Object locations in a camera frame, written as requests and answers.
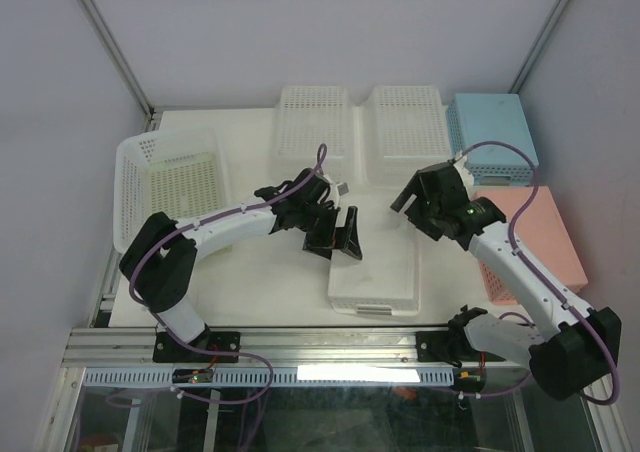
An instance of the white mesh basket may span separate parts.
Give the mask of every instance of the white mesh basket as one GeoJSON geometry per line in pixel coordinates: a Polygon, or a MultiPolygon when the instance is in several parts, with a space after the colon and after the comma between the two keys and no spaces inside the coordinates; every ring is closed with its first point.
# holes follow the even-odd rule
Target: white mesh basket
{"type": "Polygon", "coordinates": [[[372,186],[404,186],[416,170],[451,158],[436,87],[375,87],[364,104],[363,125],[372,186]]]}
{"type": "Polygon", "coordinates": [[[327,144],[323,169],[336,181],[352,176],[353,106],[339,86],[287,86],[276,107],[271,178],[294,179],[313,167],[321,143],[327,144]]]}
{"type": "Polygon", "coordinates": [[[126,252],[147,218],[201,216],[229,205],[224,154],[211,129],[149,132],[116,153],[113,245],[126,252]]]}

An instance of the white plastic tray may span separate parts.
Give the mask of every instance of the white plastic tray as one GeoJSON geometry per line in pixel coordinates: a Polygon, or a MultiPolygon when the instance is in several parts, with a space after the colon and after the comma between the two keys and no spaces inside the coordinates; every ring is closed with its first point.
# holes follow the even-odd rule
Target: white plastic tray
{"type": "MultiPolygon", "coordinates": [[[[160,128],[207,126],[216,130],[229,169],[232,203],[266,182],[273,109],[176,111],[160,128]]],[[[359,131],[356,110],[356,130],[359,131]]],[[[355,183],[362,183],[361,147],[356,147],[355,183]]],[[[478,261],[458,244],[429,243],[421,264],[421,309],[414,317],[365,317],[336,313],[327,297],[329,261],[303,252],[303,234],[279,232],[238,243],[208,257],[194,271],[189,296],[207,323],[218,326],[365,326],[442,324],[465,304],[500,314],[520,306],[494,306],[487,298],[478,261]]],[[[110,326],[153,326],[121,279],[110,326]]]]}
{"type": "Polygon", "coordinates": [[[353,104],[346,87],[286,86],[275,108],[271,178],[291,180],[315,162],[318,144],[329,154],[323,169],[333,180],[353,177],[353,104]]]}
{"type": "Polygon", "coordinates": [[[343,314],[413,316],[420,311],[420,247],[415,227],[389,208],[394,191],[369,187],[342,197],[341,215],[358,207],[363,258],[334,252],[329,301],[343,314]]]}
{"type": "Polygon", "coordinates": [[[404,187],[416,170],[452,156],[436,87],[378,85],[362,106],[362,117],[372,186],[404,187]]]}

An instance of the glass panel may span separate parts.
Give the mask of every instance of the glass panel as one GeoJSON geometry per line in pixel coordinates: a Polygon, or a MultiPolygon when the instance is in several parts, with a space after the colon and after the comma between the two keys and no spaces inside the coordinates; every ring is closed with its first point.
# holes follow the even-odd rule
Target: glass panel
{"type": "MultiPolygon", "coordinates": [[[[225,400],[255,393],[247,388],[189,391],[225,400]]],[[[68,450],[598,450],[582,400],[555,402],[533,383],[515,395],[463,401],[442,389],[274,387],[246,407],[178,400],[166,389],[118,392],[92,387],[83,389],[79,410],[79,427],[68,450]]]]}

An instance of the orange wire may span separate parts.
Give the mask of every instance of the orange wire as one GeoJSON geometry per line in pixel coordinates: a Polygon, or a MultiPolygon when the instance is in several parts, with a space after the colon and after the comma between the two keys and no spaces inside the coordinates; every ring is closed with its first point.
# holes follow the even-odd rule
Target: orange wire
{"type": "MultiPolygon", "coordinates": [[[[216,344],[213,344],[213,347],[211,347],[213,350],[218,350],[218,346],[216,344]]],[[[209,362],[209,365],[207,366],[207,369],[210,369],[211,367],[213,367],[213,364],[216,363],[216,361],[218,360],[218,356],[214,355],[213,359],[211,359],[211,362],[209,362]]]]}

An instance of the black mount bracket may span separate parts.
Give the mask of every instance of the black mount bracket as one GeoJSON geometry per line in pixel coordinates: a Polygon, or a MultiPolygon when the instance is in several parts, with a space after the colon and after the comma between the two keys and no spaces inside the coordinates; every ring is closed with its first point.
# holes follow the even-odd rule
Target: black mount bracket
{"type": "MultiPolygon", "coordinates": [[[[277,187],[263,187],[254,192],[265,201],[298,186],[312,169],[304,169],[293,181],[283,182],[277,187]]],[[[336,227],[340,208],[328,200],[331,184],[321,174],[308,180],[302,188],[284,200],[275,203],[271,209],[276,215],[276,223],[271,233],[297,228],[306,233],[303,250],[331,259],[332,251],[339,250],[357,260],[362,260],[362,249],[358,241],[358,208],[347,209],[347,217],[342,227],[336,227]]]]}
{"type": "MultiPolygon", "coordinates": [[[[462,368],[462,362],[478,362],[480,351],[471,347],[464,333],[464,327],[479,315],[487,311],[467,306],[460,309],[448,323],[448,330],[416,332],[416,350],[418,362],[446,362],[456,368],[462,368]]],[[[504,362],[504,359],[485,352],[487,362],[504,362]]]]}
{"type": "MultiPolygon", "coordinates": [[[[240,350],[240,332],[207,330],[193,341],[191,345],[204,350],[238,352],[240,350]]],[[[185,349],[176,343],[166,332],[156,334],[156,343],[153,348],[153,362],[157,364],[208,364],[211,362],[211,359],[213,359],[211,355],[198,354],[185,349]]],[[[216,362],[222,364],[237,364],[238,357],[218,356],[216,362]]]]}
{"type": "MultiPolygon", "coordinates": [[[[622,322],[609,307],[591,311],[587,322],[595,329],[618,363],[622,322]]],[[[598,344],[580,323],[560,324],[551,340],[529,348],[529,368],[547,394],[564,400],[609,373],[609,364],[598,344]]]]}
{"type": "Polygon", "coordinates": [[[467,190],[453,161],[435,164],[418,170],[391,209],[404,211],[418,230],[440,240],[444,235],[469,250],[474,235],[494,222],[506,222],[505,215],[489,199],[469,200],[467,190]]]}

